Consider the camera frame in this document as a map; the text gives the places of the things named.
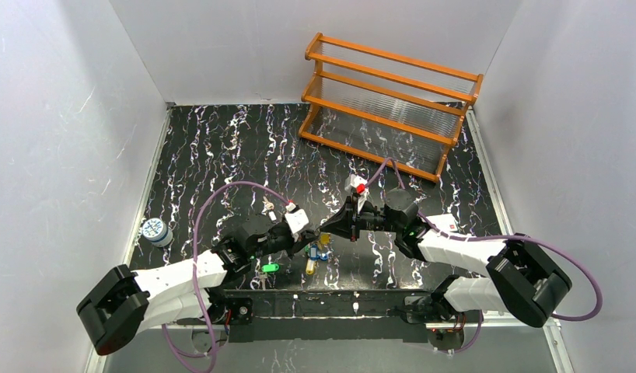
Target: small white label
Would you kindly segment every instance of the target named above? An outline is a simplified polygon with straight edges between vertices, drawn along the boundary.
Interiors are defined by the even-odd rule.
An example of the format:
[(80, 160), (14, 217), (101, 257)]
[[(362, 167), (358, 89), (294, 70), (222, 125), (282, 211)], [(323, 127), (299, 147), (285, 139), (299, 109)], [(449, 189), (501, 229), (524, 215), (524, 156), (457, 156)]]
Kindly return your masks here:
[(459, 231), (456, 219), (451, 214), (428, 216), (428, 220), (440, 231), (452, 233), (457, 233)]

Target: gray wall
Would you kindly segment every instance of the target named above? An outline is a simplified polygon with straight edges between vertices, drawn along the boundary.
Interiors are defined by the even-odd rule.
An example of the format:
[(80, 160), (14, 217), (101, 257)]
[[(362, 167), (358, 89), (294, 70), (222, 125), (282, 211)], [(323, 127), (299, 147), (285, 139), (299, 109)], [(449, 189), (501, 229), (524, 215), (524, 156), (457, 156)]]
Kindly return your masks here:
[[(577, 371), (636, 371), (636, 2), (527, 1), (475, 107), (516, 230), (579, 258), (605, 303), (566, 322)], [(581, 314), (592, 289), (558, 311)]]
[(111, 1), (162, 97), (179, 104), (298, 102), (317, 32), (485, 72), (520, 3)]
[(107, 0), (0, 2), (0, 371), (84, 368), (165, 115)]
[[(474, 331), (474, 327), (466, 328), (465, 338), (470, 338)], [(194, 351), (189, 330), (172, 329), (169, 334), (181, 350)], [(466, 353), (451, 357), (433, 351), (428, 343), (404, 343), (402, 340), (229, 342), (219, 351), (213, 373), (556, 372), (541, 329), (483, 328), (479, 338)], [(197, 368), (206, 369), (208, 366), (208, 359), (193, 360), (192, 364)], [(149, 329), (139, 334), (126, 347), (108, 356), (105, 367), (105, 372), (109, 373), (154, 371), (187, 372), (169, 350), (160, 329)]]

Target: white wall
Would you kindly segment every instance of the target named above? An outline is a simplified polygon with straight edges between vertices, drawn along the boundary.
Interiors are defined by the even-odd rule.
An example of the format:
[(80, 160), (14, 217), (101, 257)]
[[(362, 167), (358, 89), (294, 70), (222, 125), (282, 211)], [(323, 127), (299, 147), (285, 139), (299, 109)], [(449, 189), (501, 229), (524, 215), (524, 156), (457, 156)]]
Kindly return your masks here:
[(162, 97), (179, 104), (298, 102), (317, 32), (485, 72), (520, 3), (111, 1)]
[(0, 2), (0, 371), (84, 368), (165, 115), (107, 0)]
[[(513, 228), (601, 282), (599, 316), (564, 323), (575, 370), (636, 371), (636, 2), (527, 1), (475, 110)], [(566, 270), (558, 311), (589, 311), (592, 289)]]

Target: small cylinder container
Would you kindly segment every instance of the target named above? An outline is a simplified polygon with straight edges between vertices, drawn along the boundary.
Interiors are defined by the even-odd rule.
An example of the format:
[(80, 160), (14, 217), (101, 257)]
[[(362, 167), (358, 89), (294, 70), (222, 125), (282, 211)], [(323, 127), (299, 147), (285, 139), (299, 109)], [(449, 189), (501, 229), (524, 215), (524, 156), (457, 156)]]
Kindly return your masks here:
[(316, 272), (316, 261), (313, 259), (306, 260), (306, 274), (311, 275)]
[(156, 247), (167, 246), (173, 239), (171, 229), (164, 221), (158, 218), (152, 218), (144, 222), (142, 235)]

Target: purple cable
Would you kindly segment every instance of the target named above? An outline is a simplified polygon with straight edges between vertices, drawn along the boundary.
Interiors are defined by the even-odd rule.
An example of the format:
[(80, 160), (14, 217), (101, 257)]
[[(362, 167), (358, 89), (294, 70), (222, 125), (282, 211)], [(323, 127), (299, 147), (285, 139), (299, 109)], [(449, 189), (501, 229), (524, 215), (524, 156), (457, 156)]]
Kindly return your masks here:
[[(193, 232), (193, 236), (192, 236), (192, 250), (193, 250), (192, 257), (193, 257), (193, 260), (194, 260), (194, 266), (193, 266), (193, 270), (192, 270), (192, 285), (194, 287), (194, 293), (197, 295), (197, 300), (199, 301), (199, 308), (201, 309), (201, 313), (204, 315), (204, 319), (206, 321), (206, 326), (208, 327), (208, 334), (210, 334), (210, 336), (211, 336), (211, 351), (210, 351), (210, 353), (208, 353), (211, 356), (211, 364), (208, 367), (208, 370), (206, 372), (212, 371), (213, 368), (215, 367), (215, 363), (217, 362), (217, 353), (218, 353), (219, 348), (216, 346), (216, 343), (215, 343), (215, 332), (213, 331), (213, 325), (211, 323), (211, 318), (208, 315), (208, 310), (206, 309), (206, 304), (204, 303), (204, 299), (201, 297), (201, 289), (199, 288), (199, 280), (197, 278), (197, 258), (199, 257), (199, 224), (201, 223), (201, 218), (204, 216), (204, 211), (206, 210), (208, 205), (212, 203), (212, 201), (215, 199), (215, 197), (217, 197), (219, 194), (221, 194), (222, 192), (224, 192), (228, 188), (236, 187), (236, 186), (239, 186), (239, 185), (245, 185), (245, 186), (249, 186), (249, 187), (262, 189), (264, 192), (269, 193), (269, 194), (275, 196), (276, 198), (278, 198), (279, 200), (281, 200), (284, 203), (284, 205), (288, 204), (288, 200), (286, 198), (284, 198), (282, 195), (280, 195), (279, 193), (273, 191), (270, 188), (267, 188), (267, 187), (262, 186), (262, 185), (260, 185), (258, 183), (253, 183), (253, 182), (250, 182), (250, 181), (234, 181), (232, 183), (226, 184), (225, 186), (222, 186), (221, 188), (217, 189), (206, 200), (206, 202), (204, 202), (203, 206), (201, 206), (201, 209), (199, 210), (199, 214), (197, 215), (197, 219), (194, 221), (194, 232)], [(169, 337), (169, 331), (167, 330), (166, 325), (162, 326), (162, 333), (164, 334), (165, 339), (167, 339), (167, 344), (169, 344), (169, 348), (171, 349), (171, 351), (174, 354), (174, 356), (176, 357), (176, 359), (188, 371), (192, 371), (193, 373), (204, 373), (204, 371), (197, 370), (195, 367), (190, 365), (190, 363), (185, 361), (185, 359), (183, 359), (183, 356), (186, 356), (186, 357), (203, 357), (205, 355), (203, 355), (203, 354), (202, 355), (189, 354), (187, 352), (181, 351), (178, 347), (174, 346), (171, 338)]]
[(480, 313), (480, 316), (478, 317), (478, 326), (476, 326), (476, 332), (474, 333), (474, 336), (471, 337), (471, 340), (469, 340), (467, 344), (465, 344), (461, 348), (458, 348), (457, 350), (453, 350), (454, 354), (457, 354), (459, 352), (464, 352), (469, 347), (472, 347), (474, 345), (474, 342), (476, 342), (476, 340), (478, 339), (478, 335), (480, 334), (480, 328), (483, 326), (483, 311), (479, 311), (479, 313)]
[(393, 171), (396, 172), (396, 177), (398, 178), (398, 184), (400, 184), (400, 188), (405, 189), (405, 184), (403, 184), (403, 179), (400, 178), (400, 173), (398, 172), (398, 165), (396, 164), (395, 160), (391, 159), (391, 157), (384, 158), (384, 160), (382, 161), (382, 165), (380, 165), (376, 173), (374, 173), (373, 176), (371, 176), (371, 179), (369, 179), (369, 181), (366, 183), (367, 188), (370, 187), (377, 180), (377, 178), (380, 176), (380, 173), (382, 173), (382, 170), (386, 167), (386, 164), (389, 162), (391, 162), (391, 165), (393, 166)]

